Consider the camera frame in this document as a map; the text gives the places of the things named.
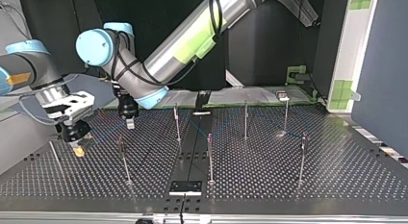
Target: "metal plate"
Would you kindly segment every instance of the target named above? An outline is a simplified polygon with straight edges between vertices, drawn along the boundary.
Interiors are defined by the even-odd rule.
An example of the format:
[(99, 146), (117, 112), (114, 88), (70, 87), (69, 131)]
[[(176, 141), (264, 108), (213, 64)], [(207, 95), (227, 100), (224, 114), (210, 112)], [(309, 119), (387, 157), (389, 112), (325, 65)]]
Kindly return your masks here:
[[(207, 185), (204, 212), (407, 214), (399, 207), (408, 190), (401, 165), (321, 107), (290, 107), (280, 137), (284, 114), (284, 107), (250, 108), (244, 141), (244, 109), (213, 110), (216, 185)], [(300, 184), (302, 132), (310, 148)]]
[[(191, 111), (179, 111), (182, 150), (190, 159), (179, 155), (172, 110), (142, 112), (134, 131), (115, 112), (100, 113), (90, 123), (98, 144), (86, 158), (58, 147), (68, 177), (48, 150), (1, 175), (0, 211), (408, 215), (402, 165), (319, 106), (290, 107), (289, 130), (279, 137), (284, 111), (250, 108), (247, 142), (243, 108), (214, 109), (212, 116), (193, 117), (194, 124)], [(299, 186), (305, 131), (310, 148)], [(208, 158), (195, 157), (205, 152), (210, 132), (214, 186), (207, 184)], [(133, 190), (116, 150), (119, 135), (132, 143)], [(203, 182), (202, 196), (169, 197), (170, 182), (179, 178)]]
[[(191, 111), (179, 111), (181, 136), (187, 132), (190, 115)], [(26, 164), (24, 169), (14, 172), (0, 186), (0, 197), (163, 204), (164, 200), (159, 201), (166, 196), (167, 182), (179, 152), (172, 110), (141, 112), (135, 130), (127, 130), (114, 111), (99, 112), (89, 124), (95, 144), (84, 158), (76, 158), (62, 141), (55, 142), (64, 174), (50, 149), (35, 153), (22, 162)], [(125, 167), (116, 148), (120, 136), (127, 148), (126, 159), (134, 182), (131, 187), (126, 185)]]

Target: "green tape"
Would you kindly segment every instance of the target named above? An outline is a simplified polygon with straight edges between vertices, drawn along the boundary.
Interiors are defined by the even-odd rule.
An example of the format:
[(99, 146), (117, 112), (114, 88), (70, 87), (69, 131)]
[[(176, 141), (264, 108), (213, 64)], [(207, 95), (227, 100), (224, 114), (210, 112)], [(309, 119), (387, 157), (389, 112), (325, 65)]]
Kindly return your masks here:
[(347, 110), (348, 101), (351, 99), (351, 86), (353, 81), (336, 80), (334, 82), (331, 100), (329, 102), (330, 110)]
[(369, 9), (371, 5), (371, 0), (351, 0), (350, 10), (362, 10)]
[[(218, 24), (218, 11), (215, 11), (214, 15), (216, 24)], [(183, 64), (189, 63), (194, 56), (199, 59), (204, 58), (216, 45), (213, 41), (214, 34), (210, 10), (207, 9), (180, 37), (174, 58)]]

